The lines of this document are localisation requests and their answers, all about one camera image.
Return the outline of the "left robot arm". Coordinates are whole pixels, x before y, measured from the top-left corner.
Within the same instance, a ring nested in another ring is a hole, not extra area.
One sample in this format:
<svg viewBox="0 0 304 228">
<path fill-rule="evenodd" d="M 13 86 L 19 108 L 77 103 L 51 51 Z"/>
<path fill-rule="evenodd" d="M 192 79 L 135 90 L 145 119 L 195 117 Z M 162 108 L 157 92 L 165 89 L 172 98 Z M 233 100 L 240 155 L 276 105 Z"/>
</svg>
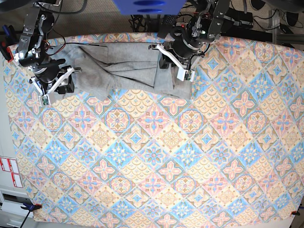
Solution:
<svg viewBox="0 0 304 228">
<path fill-rule="evenodd" d="M 196 11 L 187 25 L 178 26 L 178 16 L 165 15 L 157 34 L 159 38 L 170 34 L 174 40 L 164 44 L 164 49 L 182 65 L 186 65 L 187 69 L 190 69 L 196 59 L 205 56 L 207 51 L 201 50 L 203 45 L 219 39 L 230 1 L 192 0 L 191 3 Z"/>
</svg>

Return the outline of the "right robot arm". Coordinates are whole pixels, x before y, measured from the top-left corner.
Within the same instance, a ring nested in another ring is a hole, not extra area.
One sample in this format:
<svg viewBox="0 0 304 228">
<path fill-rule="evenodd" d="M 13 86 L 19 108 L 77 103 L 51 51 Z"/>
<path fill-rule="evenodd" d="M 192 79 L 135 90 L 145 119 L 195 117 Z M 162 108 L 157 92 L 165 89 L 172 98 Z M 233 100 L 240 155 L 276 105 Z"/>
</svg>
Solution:
<svg viewBox="0 0 304 228">
<path fill-rule="evenodd" d="M 34 76 L 29 83 L 33 84 L 42 96 L 56 92 L 60 95 L 73 93 L 75 86 L 71 66 L 60 67 L 66 60 L 53 59 L 48 53 L 50 45 L 47 34 L 53 27 L 55 18 L 49 9 L 41 8 L 34 3 L 25 17 L 23 33 L 20 36 L 15 61 L 27 68 Z"/>
</svg>

